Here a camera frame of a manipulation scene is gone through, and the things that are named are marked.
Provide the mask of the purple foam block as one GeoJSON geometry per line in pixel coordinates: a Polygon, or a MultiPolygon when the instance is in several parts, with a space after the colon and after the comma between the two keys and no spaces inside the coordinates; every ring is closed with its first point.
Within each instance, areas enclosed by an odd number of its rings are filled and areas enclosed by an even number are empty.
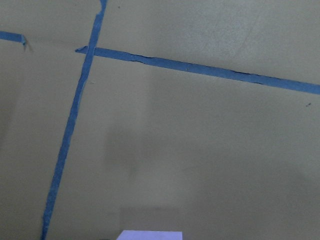
{"type": "Polygon", "coordinates": [[[124,230],[117,240],[183,240],[180,231],[124,230]]]}

